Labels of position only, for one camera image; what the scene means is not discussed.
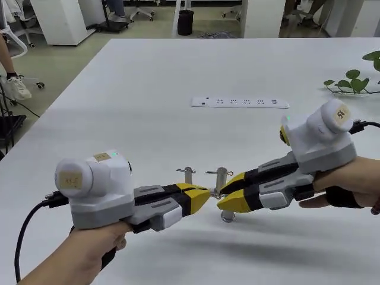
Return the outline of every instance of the hand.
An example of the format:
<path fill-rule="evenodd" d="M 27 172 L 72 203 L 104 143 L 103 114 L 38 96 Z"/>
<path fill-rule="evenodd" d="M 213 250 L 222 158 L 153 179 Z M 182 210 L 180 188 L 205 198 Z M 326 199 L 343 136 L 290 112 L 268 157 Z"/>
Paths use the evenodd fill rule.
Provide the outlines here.
<path fill-rule="evenodd" d="M 102 257 L 116 247 L 119 251 L 126 246 L 125 233 L 131 228 L 124 222 L 91 230 L 77 230 L 69 235 L 61 245 L 65 255 L 72 253 L 77 259 L 77 273 L 80 279 L 84 277 L 85 283 L 90 284 L 100 272 Z"/>
<path fill-rule="evenodd" d="M 351 191 L 361 207 L 373 207 L 380 197 L 380 160 L 357 157 L 349 164 L 320 173 L 314 181 L 316 193 L 324 193 L 331 186 Z M 330 205 L 326 194 L 299 203 L 303 208 L 321 208 Z"/>
<path fill-rule="evenodd" d="M 74 230 L 59 248 L 33 270 L 20 285 L 88 285 L 100 272 L 102 257 L 114 247 L 123 249 L 124 222 L 92 230 Z"/>

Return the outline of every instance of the metal rod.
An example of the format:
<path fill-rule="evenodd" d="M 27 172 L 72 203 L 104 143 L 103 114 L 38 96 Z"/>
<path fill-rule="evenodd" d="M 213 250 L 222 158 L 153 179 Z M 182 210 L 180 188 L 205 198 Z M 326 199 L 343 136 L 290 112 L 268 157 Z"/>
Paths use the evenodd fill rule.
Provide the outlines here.
<path fill-rule="evenodd" d="M 185 183 L 192 184 L 192 169 L 191 167 L 185 167 Z"/>
<path fill-rule="evenodd" d="M 208 171 L 206 173 L 214 174 L 215 172 Z M 225 186 L 227 183 L 227 175 L 231 175 L 231 173 L 228 172 L 228 170 L 225 167 L 219 167 L 216 170 L 216 193 L 219 194 L 222 187 Z M 235 219 L 235 213 L 231 211 L 222 211 L 221 219 L 225 221 L 226 223 L 231 223 Z"/>

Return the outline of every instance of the white sneaker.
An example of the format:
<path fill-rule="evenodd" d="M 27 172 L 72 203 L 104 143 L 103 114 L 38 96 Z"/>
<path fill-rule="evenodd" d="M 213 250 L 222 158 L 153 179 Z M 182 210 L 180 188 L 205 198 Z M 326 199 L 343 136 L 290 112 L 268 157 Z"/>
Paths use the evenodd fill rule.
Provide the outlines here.
<path fill-rule="evenodd" d="M 26 88 L 22 77 L 11 77 L 7 80 L 8 87 L 12 90 L 12 95 L 16 100 L 31 98 L 30 91 Z"/>
<path fill-rule="evenodd" d="M 121 22 L 121 23 L 126 22 L 125 16 L 124 17 L 120 17 L 120 16 L 116 15 L 114 12 L 111 13 L 111 15 L 109 16 L 109 20 L 111 22 Z"/>

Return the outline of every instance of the power strip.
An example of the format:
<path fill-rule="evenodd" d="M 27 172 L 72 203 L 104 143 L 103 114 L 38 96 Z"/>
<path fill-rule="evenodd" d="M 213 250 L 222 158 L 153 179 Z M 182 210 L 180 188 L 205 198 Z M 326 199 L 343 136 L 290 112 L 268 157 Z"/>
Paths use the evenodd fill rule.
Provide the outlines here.
<path fill-rule="evenodd" d="M 192 107 L 235 107 L 235 108 L 276 108 L 288 109 L 289 104 L 281 99 L 235 99 L 235 98 L 211 98 L 211 97 L 193 97 L 191 100 Z"/>

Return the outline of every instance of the label sticker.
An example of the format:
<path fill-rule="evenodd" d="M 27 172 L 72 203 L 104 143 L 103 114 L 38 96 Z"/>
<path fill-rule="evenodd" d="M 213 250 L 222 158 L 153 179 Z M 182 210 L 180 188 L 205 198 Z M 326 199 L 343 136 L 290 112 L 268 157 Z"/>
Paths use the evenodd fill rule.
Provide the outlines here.
<path fill-rule="evenodd" d="M 80 189 L 82 188 L 81 172 L 59 172 L 59 186 L 64 189 Z"/>
<path fill-rule="evenodd" d="M 99 153 L 94 155 L 97 162 L 102 162 L 103 160 L 111 159 L 107 153 Z"/>
<path fill-rule="evenodd" d="M 338 123 L 338 125 L 344 124 L 350 117 L 350 110 L 345 104 L 340 105 L 334 115 L 334 119 Z"/>

